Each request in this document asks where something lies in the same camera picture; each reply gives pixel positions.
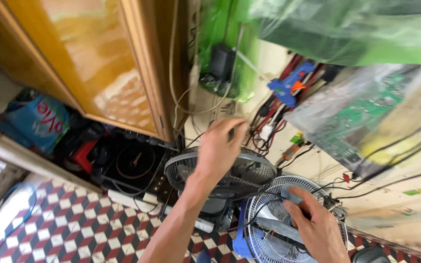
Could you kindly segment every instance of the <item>red and white tile floor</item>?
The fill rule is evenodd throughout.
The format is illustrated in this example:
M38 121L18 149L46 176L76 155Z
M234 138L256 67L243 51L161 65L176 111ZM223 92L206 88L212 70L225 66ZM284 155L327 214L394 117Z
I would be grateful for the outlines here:
M162 222L156 215L124 207L79 186L33 175L29 181L36 185L37 205L28 221L1 242L1 263L135 263ZM30 189L20 190L3 207L0 238L22 221L33 203L30 194ZM194 232L183 262L194 263L203 249L213 262L254 262L232 250L235 236L236 231ZM352 234L349 242L352 251L376 245ZM405 253L384 249L392 260L421 263Z

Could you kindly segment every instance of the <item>electric fan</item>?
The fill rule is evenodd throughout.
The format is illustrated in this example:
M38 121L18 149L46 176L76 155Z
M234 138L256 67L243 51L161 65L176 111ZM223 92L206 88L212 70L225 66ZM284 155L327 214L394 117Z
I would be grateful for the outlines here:
M197 164L197 147L184 150L165 164L165 175L173 188L183 190ZM210 198L250 198L266 191L277 174L276 168L260 154L242 148L237 160L220 180Z
M245 222L253 220L255 216L256 218L253 224L245 227L245 233L248 236L247 242L253 258L260 263L317 262L309 255L298 230L291 224L291 217L284 208L283 200L278 197L285 196L298 205L302 201L301 197L285 191L291 186L310 192L319 189L318 185L303 177L283 174L272 182L266 193L254 196L249 201ZM323 203L327 193L320 189L314 193L314 196ZM347 229L345 224L341 222L338 224L347 249Z

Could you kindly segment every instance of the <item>left hand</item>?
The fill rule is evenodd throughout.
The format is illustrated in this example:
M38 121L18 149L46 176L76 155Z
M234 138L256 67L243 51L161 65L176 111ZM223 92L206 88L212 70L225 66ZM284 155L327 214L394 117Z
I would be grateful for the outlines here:
M234 135L229 141L229 132L233 128ZM214 121L202 135L195 178L213 189L237 159L248 128L243 118Z

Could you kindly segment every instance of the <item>blue cable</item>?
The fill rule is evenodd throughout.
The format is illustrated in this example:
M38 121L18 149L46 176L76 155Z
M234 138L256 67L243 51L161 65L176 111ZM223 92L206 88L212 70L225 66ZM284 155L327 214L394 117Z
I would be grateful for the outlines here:
M37 190L35 190L35 187L33 186L33 185L31 185L31 184L29 184L29 183L26 183L26 182L19 182L19 183L17 183L15 186L13 186L13 187L11 187L9 190L8 190L8 192L3 196L3 200L6 198L6 197L8 197L8 195L10 194L10 193L12 193L17 187L19 187L19 186L21 186L21 185L25 185L25 186L28 186L28 187L30 187L30 188L32 188L32 190L33 190L33 193L32 193L32 196L34 196L35 197L35 200L34 200L34 203L33 203L33 205L32 205L32 208L30 209L30 211L29 212L27 212L27 214L25 214L25 216L24 216L24 218L22 219L22 222L20 223L20 224L18 224L15 228L13 228L12 230L10 230L4 237L3 237L3 239L1 239L0 240L0 243L1 242L3 242L4 240L6 240L6 238L8 238L8 236L10 235L10 234L12 234L12 232L14 232L14 230L16 230L17 228L19 228L23 223L25 223L29 218L30 218L30 216L32 215L32 212L33 212L33 210L34 210L34 208L35 208L35 205L37 204Z

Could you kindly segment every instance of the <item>hand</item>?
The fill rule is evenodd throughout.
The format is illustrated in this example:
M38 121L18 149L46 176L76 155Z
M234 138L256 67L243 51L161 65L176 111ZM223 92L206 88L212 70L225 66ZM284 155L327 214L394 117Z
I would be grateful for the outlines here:
M297 206L285 200L284 207L292 216L293 225L298 227L306 248L319 263L349 263L347 250L342 241L337 220L308 191L289 187L289 192L303 201Z
M235 131L229 141L228 133L233 128ZM193 180L205 183L212 190L235 162L248 128L242 118L214 121L202 135Z

